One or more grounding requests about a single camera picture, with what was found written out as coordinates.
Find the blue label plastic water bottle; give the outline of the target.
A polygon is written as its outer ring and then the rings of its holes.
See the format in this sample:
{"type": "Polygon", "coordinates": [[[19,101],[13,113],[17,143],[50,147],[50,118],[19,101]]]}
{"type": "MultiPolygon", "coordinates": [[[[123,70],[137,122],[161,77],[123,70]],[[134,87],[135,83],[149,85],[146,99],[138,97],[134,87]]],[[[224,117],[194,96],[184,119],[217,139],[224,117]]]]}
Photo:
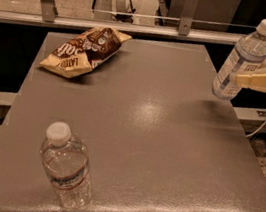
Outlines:
{"type": "Polygon", "coordinates": [[[232,100],[241,90],[233,74],[255,71],[266,58],[266,19],[263,19],[253,33],[236,42],[226,61],[213,79],[212,93],[222,100],[232,100]]]}

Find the metal railing bracket right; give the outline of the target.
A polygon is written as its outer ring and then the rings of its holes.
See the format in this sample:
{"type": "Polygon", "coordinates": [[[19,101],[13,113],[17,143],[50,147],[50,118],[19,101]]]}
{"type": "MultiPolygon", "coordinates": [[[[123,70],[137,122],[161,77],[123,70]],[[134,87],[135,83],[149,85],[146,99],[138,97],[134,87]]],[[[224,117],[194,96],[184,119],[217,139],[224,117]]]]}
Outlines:
{"type": "Polygon", "coordinates": [[[178,28],[178,33],[180,35],[186,36],[189,34],[198,1],[199,0],[184,0],[178,28]]]}

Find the grey horizontal metal rail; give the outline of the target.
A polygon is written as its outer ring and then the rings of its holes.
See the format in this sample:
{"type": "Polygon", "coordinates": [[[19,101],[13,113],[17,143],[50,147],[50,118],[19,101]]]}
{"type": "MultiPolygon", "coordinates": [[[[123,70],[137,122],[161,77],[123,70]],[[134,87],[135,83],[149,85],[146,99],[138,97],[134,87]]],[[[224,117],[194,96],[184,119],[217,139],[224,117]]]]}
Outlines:
{"type": "Polygon", "coordinates": [[[65,18],[57,17],[52,22],[46,22],[42,19],[41,15],[35,14],[23,14],[11,11],[0,11],[0,23],[9,23],[9,24],[22,24],[28,26],[40,26],[40,27],[52,27],[52,28],[64,28],[70,30],[82,30],[85,31],[91,27],[106,27],[112,29],[118,29],[124,33],[148,37],[148,38],[160,38],[160,39],[171,39],[172,41],[190,41],[196,43],[214,43],[214,44],[226,44],[233,45],[238,41],[242,34],[233,34],[227,32],[215,32],[209,30],[197,30],[191,29],[189,34],[184,36],[178,33],[178,30],[173,27],[167,26],[143,26],[143,25],[134,25],[125,22],[95,22],[77,18],[65,18]]]}

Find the brown chip bag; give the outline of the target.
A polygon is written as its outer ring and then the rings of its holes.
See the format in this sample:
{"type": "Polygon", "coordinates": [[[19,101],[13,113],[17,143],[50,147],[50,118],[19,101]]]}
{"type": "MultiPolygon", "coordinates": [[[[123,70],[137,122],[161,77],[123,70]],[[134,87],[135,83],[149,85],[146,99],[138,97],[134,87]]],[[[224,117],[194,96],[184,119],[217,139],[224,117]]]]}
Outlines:
{"type": "Polygon", "coordinates": [[[40,62],[48,71],[66,78],[91,72],[119,51],[131,39],[112,28],[91,28],[67,41],[40,62]]]}

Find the clear plastic water bottle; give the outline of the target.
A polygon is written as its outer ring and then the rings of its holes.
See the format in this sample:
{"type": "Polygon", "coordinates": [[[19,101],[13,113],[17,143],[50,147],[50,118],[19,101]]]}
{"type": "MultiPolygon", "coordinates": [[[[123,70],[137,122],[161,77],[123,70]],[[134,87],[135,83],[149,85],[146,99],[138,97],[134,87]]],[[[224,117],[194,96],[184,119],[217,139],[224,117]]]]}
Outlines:
{"type": "Polygon", "coordinates": [[[87,146],[62,121],[53,122],[45,133],[42,165],[60,205],[67,209],[87,205],[92,197],[87,146]]]}

